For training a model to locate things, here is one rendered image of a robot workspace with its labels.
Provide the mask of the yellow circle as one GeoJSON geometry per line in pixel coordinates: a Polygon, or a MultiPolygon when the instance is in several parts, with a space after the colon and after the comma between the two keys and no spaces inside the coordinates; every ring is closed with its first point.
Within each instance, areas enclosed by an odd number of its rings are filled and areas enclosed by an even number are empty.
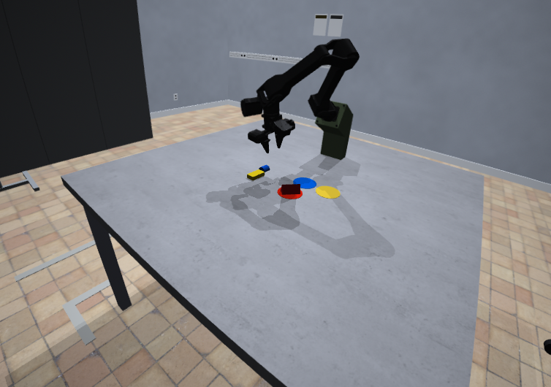
{"type": "Polygon", "coordinates": [[[320,186],[316,189],[316,193],[327,199],[335,199],[341,195],[339,190],[330,186],[320,186]]]}

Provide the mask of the blue circle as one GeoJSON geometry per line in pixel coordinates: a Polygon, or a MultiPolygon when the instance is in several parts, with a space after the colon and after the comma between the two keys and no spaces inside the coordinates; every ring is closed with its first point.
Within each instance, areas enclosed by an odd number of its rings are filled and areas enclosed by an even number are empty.
{"type": "Polygon", "coordinates": [[[307,177],[299,177],[293,180],[294,184],[300,184],[301,188],[309,189],[316,187],[316,182],[307,177]]]}

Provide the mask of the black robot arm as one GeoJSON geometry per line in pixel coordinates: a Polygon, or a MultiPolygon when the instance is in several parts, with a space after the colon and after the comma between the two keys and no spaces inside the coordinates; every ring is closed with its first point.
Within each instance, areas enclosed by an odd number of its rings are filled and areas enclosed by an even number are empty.
{"type": "MultiPolygon", "coordinates": [[[[330,101],[334,90],[345,71],[352,69],[360,56],[350,39],[332,39],[325,45],[318,45],[313,52],[283,74],[276,74],[256,90],[257,97],[240,102],[243,117],[279,113],[279,102],[285,99],[292,87],[322,65],[331,65],[319,92],[311,95],[308,103],[315,117],[336,122],[339,107],[330,101]],[[327,50],[333,50],[332,55],[327,50]],[[343,67],[343,68],[342,68],[343,67]],[[265,96],[265,93],[267,96],[265,96]],[[269,109],[268,109],[269,108],[269,109]],[[318,115],[318,116],[317,116],[318,115]]],[[[323,120],[322,119],[322,120],[323,120]]],[[[281,138],[290,135],[295,123],[279,118],[270,122],[270,132],[281,138]],[[291,122],[291,123],[290,123],[291,122]]]]}

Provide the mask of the red circle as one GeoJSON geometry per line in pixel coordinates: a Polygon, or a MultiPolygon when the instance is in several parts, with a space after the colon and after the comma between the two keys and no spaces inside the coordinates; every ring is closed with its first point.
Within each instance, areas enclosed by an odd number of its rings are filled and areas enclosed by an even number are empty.
{"type": "Polygon", "coordinates": [[[300,190],[300,194],[288,194],[288,195],[282,195],[281,188],[278,189],[278,195],[285,198],[285,199],[298,199],[303,195],[303,192],[300,190]]]}

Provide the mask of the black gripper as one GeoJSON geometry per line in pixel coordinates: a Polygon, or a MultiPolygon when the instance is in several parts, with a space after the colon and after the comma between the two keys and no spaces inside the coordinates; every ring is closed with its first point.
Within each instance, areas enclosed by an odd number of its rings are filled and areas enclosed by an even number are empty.
{"type": "MultiPolygon", "coordinates": [[[[274,115],[268,115],[268,114],[262,114],[262,118],[264,118],[264,125],[262,125],[262,128],[264,128],[264,131],[260,131],[258,129],[255,129],[253,131],[250,131],[248,133],[248,139],[252,142],[255,142],[257,144],[261,143],[262,147],[265,149],[266,153],[269,153],[269,141],[268,134],[272,134],[273,132],[270,132],[270,122],[272,119],[275,118],[275,120],[278,120],[279,118],[282,118],[282,115],[280,113],[274,114],[274,115]],[[264,134],[265,133],[265,134],[264,134]]],[[[283,138],[279,137],[277,133],[275,133],[275,140],[277,147],[281,147],[281,143],[283,141],[283,138]]]]}

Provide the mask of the yellow block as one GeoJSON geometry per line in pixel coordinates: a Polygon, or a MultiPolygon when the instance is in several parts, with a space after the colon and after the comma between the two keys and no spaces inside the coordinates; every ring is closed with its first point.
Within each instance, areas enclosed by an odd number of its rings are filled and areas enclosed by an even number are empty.
{"type": "Polygon", "coordinates": [[[256,179],[258,179],[260,177],[263,177],[263,176],[265,176],[265,172],[263,172],[260,169],[247,174],[247,178],[250,179],[250,180],[256,180],[256,179]]]}

